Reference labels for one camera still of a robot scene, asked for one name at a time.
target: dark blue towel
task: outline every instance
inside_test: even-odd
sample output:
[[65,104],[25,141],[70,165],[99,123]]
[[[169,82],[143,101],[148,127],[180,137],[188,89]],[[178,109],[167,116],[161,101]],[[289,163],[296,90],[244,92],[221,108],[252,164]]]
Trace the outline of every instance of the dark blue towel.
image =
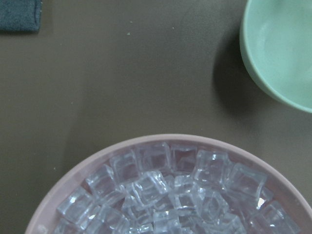
[[41,0],[0,0],[0,31],[38,31]]

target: cloth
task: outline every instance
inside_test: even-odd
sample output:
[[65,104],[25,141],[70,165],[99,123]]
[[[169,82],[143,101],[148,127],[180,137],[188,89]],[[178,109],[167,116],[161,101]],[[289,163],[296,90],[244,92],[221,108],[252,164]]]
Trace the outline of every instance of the cloth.
[[0,0],[0,31],[38,31],[40,16],[41,0]]

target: table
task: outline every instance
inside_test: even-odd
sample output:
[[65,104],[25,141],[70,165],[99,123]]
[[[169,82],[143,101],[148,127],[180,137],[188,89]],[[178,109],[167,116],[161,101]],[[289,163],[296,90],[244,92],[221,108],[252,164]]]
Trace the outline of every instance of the table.
[[264,94],[239,51],[245,0],[44,1],[37,34],[0,33],[0,233],[23,233],[91,154],[160,133],[211,137],[312,204],[312,115]]

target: green bowl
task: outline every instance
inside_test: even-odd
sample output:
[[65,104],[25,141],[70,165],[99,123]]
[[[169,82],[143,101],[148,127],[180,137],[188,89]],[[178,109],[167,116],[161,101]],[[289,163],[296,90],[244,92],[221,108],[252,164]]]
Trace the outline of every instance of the green bowl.
[[312,113],[311,0],[249,0],[240,51],[249,75],[265,93]]

